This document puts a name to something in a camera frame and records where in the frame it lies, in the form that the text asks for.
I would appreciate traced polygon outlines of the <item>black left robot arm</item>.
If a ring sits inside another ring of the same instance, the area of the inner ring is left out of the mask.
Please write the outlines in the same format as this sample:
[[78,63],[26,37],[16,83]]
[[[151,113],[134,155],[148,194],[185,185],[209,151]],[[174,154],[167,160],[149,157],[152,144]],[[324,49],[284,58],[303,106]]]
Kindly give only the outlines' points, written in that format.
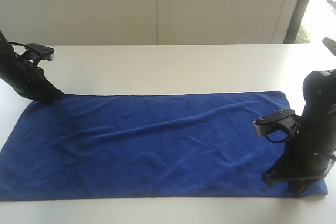
[[52,61],[54,53],[54,48],[37,43],[9,42],[1,34],[1,79],[21,97],[51,105],[64,93],[47,80],[38,64]]

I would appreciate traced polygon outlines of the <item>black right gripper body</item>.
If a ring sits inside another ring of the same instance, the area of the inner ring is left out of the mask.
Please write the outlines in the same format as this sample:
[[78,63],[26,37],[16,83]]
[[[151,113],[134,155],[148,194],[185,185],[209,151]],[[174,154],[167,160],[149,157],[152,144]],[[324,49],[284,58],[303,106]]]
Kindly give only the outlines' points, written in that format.
[[295,119],[284,153],[275,164],[290,169],[293,178],[326,177],[335,163],[335,112],[308,112]]

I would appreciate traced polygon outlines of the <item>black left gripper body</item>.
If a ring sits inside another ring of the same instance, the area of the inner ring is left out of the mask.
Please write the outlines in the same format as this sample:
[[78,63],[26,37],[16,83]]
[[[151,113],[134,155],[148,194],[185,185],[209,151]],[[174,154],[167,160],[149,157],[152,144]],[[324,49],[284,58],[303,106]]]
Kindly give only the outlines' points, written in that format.
[[33,101],[41,101],[44,90],[55,88],[42,68],[15,52],[1,52],[1,79],[19,96]]

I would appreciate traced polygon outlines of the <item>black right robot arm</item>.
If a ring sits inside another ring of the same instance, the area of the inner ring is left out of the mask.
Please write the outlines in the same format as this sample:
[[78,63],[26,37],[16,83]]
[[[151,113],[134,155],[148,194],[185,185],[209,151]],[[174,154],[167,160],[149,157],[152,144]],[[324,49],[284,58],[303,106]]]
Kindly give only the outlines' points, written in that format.
[[303,82],[301,116],[293,109],[253,121],[258,136],[284,143],[283,154],[262,175],[270,188],[286,182],[295,197],[325,178],[335,165],[335,70],[313,71]]

